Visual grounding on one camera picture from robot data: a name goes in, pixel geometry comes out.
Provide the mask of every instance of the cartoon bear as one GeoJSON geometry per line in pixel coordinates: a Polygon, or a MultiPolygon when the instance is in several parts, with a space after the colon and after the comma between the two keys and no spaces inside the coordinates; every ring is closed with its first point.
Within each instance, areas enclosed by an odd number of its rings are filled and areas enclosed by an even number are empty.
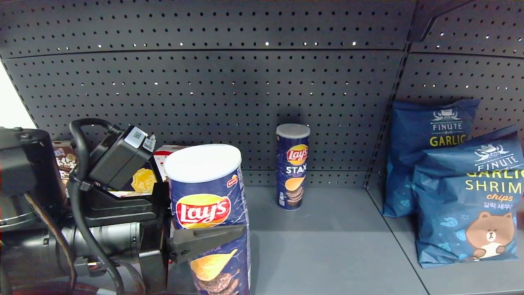
{"type": "Polygon", "coordinates": [[[513,240],[515,225],[511,213],[491,215],[481,212],[466,230],[466,237],[475,248],[473,258],[481,259],[497,256],[506,250],[513,240]]]}

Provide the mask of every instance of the chip bag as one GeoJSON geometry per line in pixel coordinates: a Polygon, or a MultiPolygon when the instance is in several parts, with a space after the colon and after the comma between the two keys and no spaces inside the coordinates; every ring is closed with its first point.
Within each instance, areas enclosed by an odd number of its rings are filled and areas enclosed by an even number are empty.
{"type": "Polygon", "coordinates": [[[440,107],[394,102],[383,215],[415,212],[413,168],[422,150],[454,146],[467,140],[479,100],[460,100],[440,107]]]}
{"type": "Polygon", "coordinates": [[[516,213],[524,186],[517,128],[423,153],[413,175],[420,265],[517,258],[516,213]]]}

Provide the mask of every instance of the lay's chip can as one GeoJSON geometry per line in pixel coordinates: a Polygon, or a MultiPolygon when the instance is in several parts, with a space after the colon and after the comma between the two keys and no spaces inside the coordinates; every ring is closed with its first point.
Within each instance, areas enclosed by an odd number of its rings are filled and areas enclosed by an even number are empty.
{"type": "Polygon", "coordinates": [[[206,144],[176,151],[164,162],[176,229],[247,225],[239,239],[190,261],[200,295],[249,295],[249,218],[241,161],[234,146],[206,144]]]}
{"type": "Polygon", "coordinates": [[[309,127],[300,124],[277,127],[277,203],[285,210],[302,205],[309,133],[309,127]]]}

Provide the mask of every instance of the finute garlic shrimp chips bag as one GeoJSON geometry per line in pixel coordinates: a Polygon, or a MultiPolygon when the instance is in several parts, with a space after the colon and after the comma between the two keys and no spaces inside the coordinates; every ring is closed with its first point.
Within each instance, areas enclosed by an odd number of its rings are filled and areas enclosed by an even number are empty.
{"type": "Polygon", "coordinates": [[[524,157],[515,126],[423,151],[415,166],[422,268],[516,259],[524,157]]]}

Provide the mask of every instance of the pegboard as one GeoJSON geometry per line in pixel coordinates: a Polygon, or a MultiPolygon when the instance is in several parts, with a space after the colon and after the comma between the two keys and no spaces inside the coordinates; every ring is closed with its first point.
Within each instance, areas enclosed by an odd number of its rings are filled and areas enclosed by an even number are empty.
{"type": "MultiPolygon", "coordinates": [[[[277,125],[311,127],[309,170],[366,171],[400,51],[101,52],[4,60],[54,139],[83,117],[133,124],[162,144],[229,143],[274,170],[277,125]]],[[[88,129],[99,141],[103,134],[88,129]]]]}
{"type": "MultiPolygon", "coordinates": [[[[417,13],[425,13],[419,5],[417,13]]],[[[524,2],[473,1],[438,17],[413,52],[524,58],[524,2]]]]}
{"type": "MultiPolygon", "coordinates": [[[[275,171],[242,171],[248,186],[275,186],[275,171]]],[[[364,171],[308,171],[307,186],[311,187],[362,187],[366,180],[364,171]]]]}
{"type": "Polygon", "coordinates": [[[403,49],[416,1],[13,1],[2,58],[100,51],[403,49]]]}
{"type": "Polygon", "coordinates": [[[421,103],[481,99],[472,136],[513,124],[524,128],[523,69],[524,60],[515,58],[410,54],[397,99],[421,103]]]}

